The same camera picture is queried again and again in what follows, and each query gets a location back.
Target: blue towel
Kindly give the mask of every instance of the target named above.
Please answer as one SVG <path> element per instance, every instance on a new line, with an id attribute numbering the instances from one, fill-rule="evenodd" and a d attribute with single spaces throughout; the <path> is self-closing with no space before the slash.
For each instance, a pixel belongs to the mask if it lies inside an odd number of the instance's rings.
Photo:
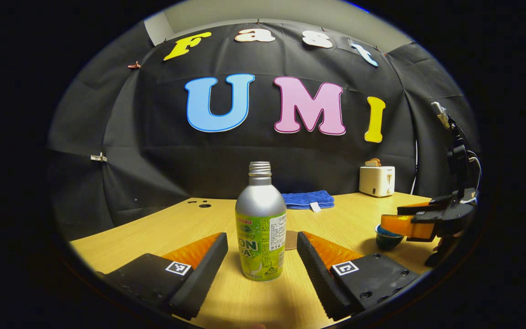
<path id="1" fill-rule="evenodd" d="M 321 190 L 308 193 L 283 193 L 288 209 L 311 209 L 310 204 L 317 202 L 320 208 L 332 208 L 334 198 L 327 191 Z"/>

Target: blue cup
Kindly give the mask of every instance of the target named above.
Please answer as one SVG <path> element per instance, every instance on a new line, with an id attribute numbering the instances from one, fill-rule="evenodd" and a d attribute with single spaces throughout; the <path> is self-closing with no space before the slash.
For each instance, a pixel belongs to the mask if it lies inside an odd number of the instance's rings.
<path id="1" fill-rule="evenodd" d="M 374 231 L 376 232 L 376 245 L 381 250 L 392 250 L 403 240 L 403 235 L 389 232 L 382 228 L 380 224 L 374 227 Z"/>

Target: aluminum bottle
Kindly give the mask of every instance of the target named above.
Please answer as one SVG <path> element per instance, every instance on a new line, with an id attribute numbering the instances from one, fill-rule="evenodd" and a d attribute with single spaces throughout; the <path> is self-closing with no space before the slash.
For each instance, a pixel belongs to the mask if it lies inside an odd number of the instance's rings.
<path id="1" fill-rule="evenodd" d="M 235 205 L 243 274 L 254 281 L 277 279 L 284 266 L 287 208 L 271 185 L 269 162 L 249 164 L 249 185 Z"/>

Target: white tag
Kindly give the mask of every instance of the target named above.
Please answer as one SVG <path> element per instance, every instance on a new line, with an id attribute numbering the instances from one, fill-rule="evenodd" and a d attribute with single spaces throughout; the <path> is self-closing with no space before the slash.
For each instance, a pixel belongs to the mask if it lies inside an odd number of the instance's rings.
<path id="1" fill-rule="evenodd" d="M 311 206 L 311 209 L 312 209 L 314 212 L 321 211 L 320 206 L 318 206 L 318 203 L 317 203 L 317 202 L 312 202 L 312 203 L 310 204 L 310 206 Z"/>

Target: letter m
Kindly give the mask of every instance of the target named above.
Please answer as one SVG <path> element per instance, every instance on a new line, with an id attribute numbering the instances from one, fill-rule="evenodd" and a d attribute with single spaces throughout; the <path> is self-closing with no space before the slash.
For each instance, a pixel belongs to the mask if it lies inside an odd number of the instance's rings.
<path id="1" fill-rule="evenodd" d="M 296 121 L 296 110 L 307 131 L 313 131 L 324 113 L 319 125 L 321 133 L 343 135 L 346 127 L 342 124 L 340 95 L 342 87 L 334 83 L 320 85 L 316 96 L 312 98 L 300 79 L 294 77 L 276 77 L 274 83 L 281 89 L 281 119 L 275 123 L 279 133 L 296 133 L 300 124 Z"/>

